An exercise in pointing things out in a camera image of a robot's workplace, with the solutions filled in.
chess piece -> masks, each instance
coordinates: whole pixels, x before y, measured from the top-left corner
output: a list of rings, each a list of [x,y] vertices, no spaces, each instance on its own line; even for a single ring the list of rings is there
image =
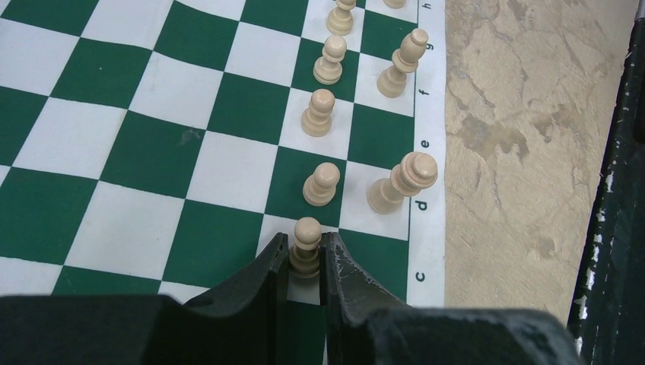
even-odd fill
[[[317,220],[304,217],[296,222],[294,245],[289,249],[291,272],[299,278],[312,278],[318,274],[318,246],[323,229]]]
[[[309,107],[300,118],[300,125],[305,133],[312,137],[322,137],[329,132],[335,102],[334,94],[327,89],[318,89],[311,94]]]
[[[322,207],[329,203],[336,194],[336,184],[341,172],[335,164],[323,162],[307,177],[303,186],[303,197],[310,205]]]
[[[336,7],[327,15],[327,30],[337,36],[346,36],[354,26],[350,10],[356,6],[356,0],[336,0]]]
[[[323,85],[333,85],[342,74],[341,61],[345,58],[347,43],[341,36],[329,36],[322,48],[322,57],[313,65],[313,77]]]
[[[393,65],[386,68],[377,80],[377,87],[384,96],[399,97],[403,94],[407,74],[417,71],[427,41],[427,33],[421,28],[414,29],[403,38],[401,48],[392,54]]]
[[[405,5],[405,0],[383,0],[383,2],[392,9],[400,9]]]
[[[367,202],[378,214],[399,209],[403,199],[417,195],[437,181],[437,162],[429,154],[410,152],[394,166],[389,178],[377,180],[367,190]]]

green and white chessboard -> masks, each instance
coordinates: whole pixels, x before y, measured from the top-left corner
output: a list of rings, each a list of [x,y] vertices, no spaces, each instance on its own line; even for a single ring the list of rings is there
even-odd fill
[[[328,87],[332,130],[311,138],[300,115],[323,87],[312,70],[334,6],[0,0],[0,294],[185,301],[311,216],[393,294],[442,305],[444,3],[358,0]],[[387,99],[377,76],[417,26],[432,44]],[[436,158],[439,180],[401,211],[373,213],[367,187],[412,150]],[[302,185],[324,161],[342,177],[314,208]],[[317,291],[291,279],[294,326],[309,333],[323,320]]]

white pawn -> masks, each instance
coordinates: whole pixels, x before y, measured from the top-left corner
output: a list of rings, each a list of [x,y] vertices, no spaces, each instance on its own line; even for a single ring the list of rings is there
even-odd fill
[[[311,217],[301,218],[294,229],[294,245],[289,249],[291,271],[299,278],[312,278],[318,274],[318,246],[323,229]]]
[[[322,57],[313,65],[313,77],[323,85],[332,85],[342,75],[341,61],[345,58],[347,43],[341,36],[329,36],[322,48]]]
[[[326,205],[334,198],[336,184],[340,179],[341,172],[335,164],[321,163],[304,182],[304,200],[314,207]]]
[[[386,68],[377,80],[379,91],[386,97],[399,97],[405,90],[406,74],[417,71],[419,59],[426,50],[428,36],[421,28],[414,29],[403,38],[401,48],[392,54],[394,65]]]
[[[417,195],[437,181],[437,162],[429,154],[410,152],[394,166],[389,178],[377,180],[367,190],[367,202],[378,214],[395,212],[403,199]]]
[[[405,5],[405,0],[383,0],[383,2],[392,9],[400,9]]]
[[[346,36],[354,26],[350,10],[356,6],[356,0],[336,0],[336,7],[327,16],[327,30],[337,36]]]
[[[322,137],[332,127],[332,111],[336,98],[327,89],[318,89],[311,94],[309,107],[300,118],[300,126],[312,137]]]

green square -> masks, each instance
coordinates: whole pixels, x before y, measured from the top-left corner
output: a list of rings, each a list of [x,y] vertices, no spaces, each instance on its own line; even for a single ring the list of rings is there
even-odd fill
[[[236,30],[236,21],[174,2],[154,50],[193,65],[223,71]]]
[[[314,207],[304,200],[302,188],[307,177],[323,162],[335,164],[341,171],[341,179],[336,185],[334,198],[327,205]],[[278,147],[265,213],[291,219],[314,217],[323,225],[338,227],[345,164],[344,160]]]
[[[401,46],[403,38],[416,27],[417,24],[409,21],[366,10],[361,53],[391,60],[395,49]]]
[[[351,257],[392,294],[408,293],[408,242],[352,230],[338,230]]]
[[[151,51],[80,38],[53,97],[127,108]]]
[[[0,87],[0,165],[11,166],[47,97]]]
[[[262,214],[186,200],[164,280],[214,287],[256,257]]]
[[[246,0],[241,21],[300,37],[306,13],[303,0]]]
[[[0,189],[0,256],[62,265],[96,184],[11,168]]]
[[[101,180],[185,198],[204,131],[128,111]]]
[[[288,301],[283,364],[323,363],[325,350],[325,307]]]
[[[412,151],[414,138],[414,118],[355,104],[347,159],[389,170]]]
[[[323,44],[312,40],[300,39],[298,58],[291,86],[297,89],[314,92],[324,88],[334,93],[336,99],[354,101],[356,78],[358,74],[358,53],[348,50],[342,60],[343,73],[341,79],[333,85],[320,84],[313,77],[313,64],[322,56]]]
[[[80,36],[97,3],[98,0],[12,0],[2,17]]]
[[[224,73],[208,130],[278,144],[289,88]]]
[[[63,266],[53,295],[156,294],[160,281]]]

